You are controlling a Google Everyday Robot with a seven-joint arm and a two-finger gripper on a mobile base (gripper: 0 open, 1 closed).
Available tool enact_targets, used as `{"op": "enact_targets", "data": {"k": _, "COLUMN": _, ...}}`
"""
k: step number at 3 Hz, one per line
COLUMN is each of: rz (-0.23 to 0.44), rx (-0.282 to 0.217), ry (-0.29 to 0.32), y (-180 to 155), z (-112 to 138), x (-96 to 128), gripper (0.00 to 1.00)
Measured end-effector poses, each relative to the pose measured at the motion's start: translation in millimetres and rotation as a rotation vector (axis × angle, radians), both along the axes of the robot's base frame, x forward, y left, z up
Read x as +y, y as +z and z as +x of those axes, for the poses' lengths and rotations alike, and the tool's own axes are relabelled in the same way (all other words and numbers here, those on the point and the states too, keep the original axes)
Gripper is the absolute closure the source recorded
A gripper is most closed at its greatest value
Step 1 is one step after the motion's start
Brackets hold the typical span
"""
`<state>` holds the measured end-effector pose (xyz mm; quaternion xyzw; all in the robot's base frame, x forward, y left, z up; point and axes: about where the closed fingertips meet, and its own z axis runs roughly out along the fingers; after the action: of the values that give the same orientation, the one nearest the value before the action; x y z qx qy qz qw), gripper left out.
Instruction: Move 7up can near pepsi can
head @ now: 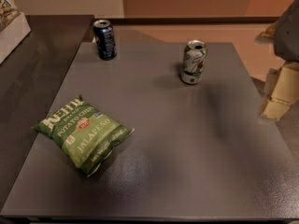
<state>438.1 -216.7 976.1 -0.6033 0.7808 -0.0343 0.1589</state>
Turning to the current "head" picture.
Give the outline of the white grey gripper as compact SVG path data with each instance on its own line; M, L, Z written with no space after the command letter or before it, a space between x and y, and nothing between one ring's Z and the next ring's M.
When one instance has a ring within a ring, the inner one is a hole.
M299 0L294 0L278 21L260 32L255 40L274 44L275 54L286 61L267 74L261 116L280 120L299 99Z

